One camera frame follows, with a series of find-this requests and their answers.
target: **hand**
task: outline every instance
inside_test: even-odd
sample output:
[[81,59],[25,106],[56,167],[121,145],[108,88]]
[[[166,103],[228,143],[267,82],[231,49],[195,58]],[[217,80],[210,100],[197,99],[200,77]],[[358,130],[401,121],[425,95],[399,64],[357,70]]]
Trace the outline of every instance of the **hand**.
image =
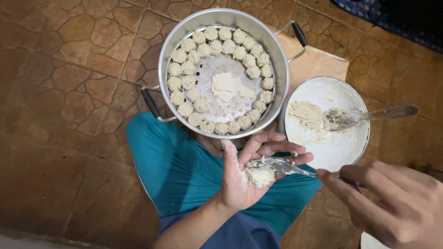
[[443,184],[407,167],[371,162],[346,165],[340,176],[365,185],[375,204],[319,169],[320,180],[348,207],[352,223],[392,249],[443,248]]
[[246,164],[262,156],[272,156],[277,152],[296,152],[298,156],[289,156],[287,159],[300,165],[313,160],[306,148],[295,143],[284,141],[286,137],[276,132],[259,132],[254,134],[238,155],[237,149],[228,139],[222,139],[224,148],[224,172],[222,187],[218,192],[220,202],[232,212],[238,212],[255,204],[273,184],[264,187],[247,185],[244,188],[241,176],[237,169],[244,170]]

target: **spoon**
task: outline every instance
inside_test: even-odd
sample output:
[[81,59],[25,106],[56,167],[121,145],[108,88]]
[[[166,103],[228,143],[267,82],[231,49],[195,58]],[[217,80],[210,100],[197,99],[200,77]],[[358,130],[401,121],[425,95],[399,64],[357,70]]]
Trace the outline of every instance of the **spoon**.
[[413,117],[419,111],[420,109],[415,105],[398,106],[371,113],[335,109],[324,113],[323,122],[325,129],[336,132],[354,127],[367,120]]
[[[263,168],[263,169],[273,169],[275,171],[283,172],[287,175],[292,174],[301,174],[301,175],[307,175],[310,177],[317,178],[317,175],[315,173],[311,173],[306,170],[302,170],[301,168],[297,167],[293,162],[289,161],[286,158],[281,157],[263,157],[257,160],[252,160],[248,163],[247,167],[249,168]],[[338,176],[343,182],[349,184],[351,187],[353,187],[355,190],[360,192],[358,187],[365,187],[353,180]]]

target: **leg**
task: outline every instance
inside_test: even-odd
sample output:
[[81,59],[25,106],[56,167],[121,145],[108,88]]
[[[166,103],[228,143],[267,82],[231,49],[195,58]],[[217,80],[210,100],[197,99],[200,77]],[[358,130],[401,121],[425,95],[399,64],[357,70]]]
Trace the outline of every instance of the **leg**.
[[[288,154],[277,153],[274,156],[283,157]],[[315,172],[307,165],[300,168]],[[276,181],[256,204],[243,212],[265,222],[283,236],[321,184],[317,178],[300,174],[289,175]]]
[[137,173],[160,216],[195,209],[222,186],[223,159],[176,123],[141,113],[128,123],[126,133]]

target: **bowl rim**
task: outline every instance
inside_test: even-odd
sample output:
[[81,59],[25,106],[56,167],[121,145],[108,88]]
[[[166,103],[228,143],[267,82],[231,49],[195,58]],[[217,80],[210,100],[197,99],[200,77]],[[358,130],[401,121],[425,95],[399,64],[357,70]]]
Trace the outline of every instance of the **bowl rim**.
[[[285,136],[287,136],[287,134],[286,134],[286,118],[287,118],[287,116],[286,116],[286,110],[287,110],[287,108],[288,108],[289,100],[291,99],[291,97],[292,97],[292,95],[295,93],[295,91],[296,91],[296,90],[297,90],[302,84],[304,84],[304,83],[306,83],[306,82],[308,82],[308,81],[310,81],[310,80],[312,80],[312,79],[315,79],[315,78],[331,78],[331,79],[334,79],[334,80],[337,80],[337,81],[343,83],[344,85],[346,85],[346,87],[348,87],[348,88],[351,90],[351,92],[354,92],[354,93],[358,96],[358,100],[360,100],[360,101],[363,103],[363,109],[364,109],[364,111],[365,111],[365,112],[368,112],[368,109],[367,109],[367,107],[366,107],[366,104],[365,104],[365,102],[363,101],[363,99],[362,99],[362,97],[360,96],[360,94],[359,94],[359,93],[358,93],[358,92],[357,92],[357,91],[356,91],[351,85],[349,85],[348,83],[346,83],[344,80],[341,80],[341,79],[339,79],[339,78],[332,77],[332,76],[315,76],[315,77],[312,77],[312,78],[309,78],[309,79],[303,81],[302,83],[300,83],[300,84],[294,89],[294,91],[292,91],[291,94],[287,94],[287,95],[286,95],[286,99],[285,99],[285,101],[284,101],[284,106],[283,106],[282,109],[280,110],[280,113],[282,114],[281,117],[283,117],[283,118],[280,118],[280,120],[279,120],[279,121],[283,121],[283,124],[280,124],[280,125],[279,125],[279,130],[280,130],[280,132],[281,132],[282,129],[283,129]],[[368,124],[368,135],[366,136],[365,145],[364,145],[363,149],[361,150],[360,154],[358,155],[358,157],[357,157],[357,158],[356,158],[351,164],[355,164],[355,163],[356,163],[356,162],[357,162],[357,161],[363,156],[363,153],[365,152],[366,147],[368,146],[368,143],[369,143],[369,136],[371,135],[371,123],[370,123],[369,121],[366,121],[366,122],[367,122],[367,124]],[[312,168],[312,169],[315,170],[315,168],[314,168],[314,167],[311,167],[308,163],[307,163],[306,165],[309,166],[310,168]]]
[[[280,51],[281,51],[281,53],[283,55],[284,63],[285,63],[285,66],[286,66],[286,89],[284,91],[283,100],[281,101],[280,105],[278,106],[277,111],[274,114],[271,115],[271,118],[267,122],[261,124],[260,126],[251,127],[247,131],[244,131],[242,133],[238,133],[238,134],[235,134],[235,135],[227,135],[227,136],[225,135],[224,136],[224,135],[218,135],[218,134],[214,134],[214,133],[209,134],[209,133],[201,131],[197,127],[194,127],[194,126],[190,125],[189,122],[186,121],[186,119],[184,119],[181,115],[179,115],[179,113],[177,112],[176,108],[171,103],[171,101],[169,99],[169,94],[167,92],[167,89],[165,89],[164,83],[163,83],[163,81],[164,81],[163,74],[164,73],[163,73],[163,68],[162,68],[162,61],[163,61],[163,57],[165,55],[166,46],[170,42],[172,34],[174,34],[178,29],[180,29],[181,26],[185,22],[187,22],[188,20],[190,20],[190,19],[192,19],[192,18],[194,18],[194,17],[196,17],[198,15],[206,14],[208,12],[234,12],[234,13],[237,13],[239,15],[246,16],[246,17],[252,19],[253,21],[257,22],[260,26],[262,26],[269,33],[269,35],[272,37],[272,39],[274,39],[274,41],[276,42],[277,46],[279,47],[279,49],[280,49]],[[160,88],[161,88],[161,91],[162,91],[163,98],[165,99],[165,102],[166,102],[167,106],[169,107],[169,109],[173,112],[174,116],[177,117],[177,119],[180,120],[180,122],[182,122],[185,126],[187,126],[192,131],[197,132],[197,133],[202,134],[202,135],[207,136],[207,137],[217,138],[217,139],[221,139],[221,138],[237,139],[237,138],[246,137],[246,136],[252,135],[252,134],[254,134],[256,132],[259,132],[260,130],[262,130],[265,127],[267,127],[268,125],[270,125],[275,120],[275,118],[277,118],[277,116],[281,112],[281,109],[282,109],[283,104],[284,104],[284,100],[285,100],[285,98],[286,98],[286,96],[288,94],[288,91],[289,91],[289,82],[290,82],[288,59],[287,59],[286,54],[285,54],[285,52],[283,50],[283,47],[280,44],[280,41],[274,35],[274,32],[272,32],[263,22],[261,22],[260,20],[258,20],[255,17],[249,15],[248,13],[245,13],[245,12],[242,12],[242,11],[239,11],[239,10],[235,10],[235,9],[230,9],[230,8],[211,8],[211,9],[202,10],[202,11],[196,12],[196,13],[188,16],[187,18],[185,18],[181,22],[179,22],[171,30],[171,32],[169,33],[168,37],[165,39],[165,41],[163,43],[162,50],[161,50],[160,56],[159,56],[158,75],[159,75],[159,84],[160,84]]]

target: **pot handle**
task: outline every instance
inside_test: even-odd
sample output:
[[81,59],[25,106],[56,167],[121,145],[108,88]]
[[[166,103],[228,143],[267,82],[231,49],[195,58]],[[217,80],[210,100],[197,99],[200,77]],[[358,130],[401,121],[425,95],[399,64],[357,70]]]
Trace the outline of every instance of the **pot handle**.
[[303,46],[303,51],[298,53],[296,56],[290,58],[288,60],[288,63],[293,61],[293,60],[295,60],[295,59],[297,59],[298,57],[300,57],[307,50],[306,36],[304,35],[302,28],[300,28],[299,24],[296,21],[289,21],[287,24],[285,24],[283,26],[283,28],[281,28],[279,31],[275,32],[274,35],[277,35],[277,34],[281,33],[289,25],[292,25],[292,29],[294,29],[295,36],[297,37],[297,39],[300,42],[300,44]]
[[160,87],[160,85],[158,87],[143,86],[141,88],[141,95],[143,95],[144,102],[148,106],[148,108],[151,111],[151,113],[153,114],[154,118],[156,118],[160,122],[169,122],[169,121],[176,119],[177,117],[170,117],[167,119],[162,118],[160,116],[160,111],[157,108],[157,104],[155,103],[154,99],[152,98],[152,96],[149,94],[149,91],[148,91],[149,89],[157,89],[159,87]]

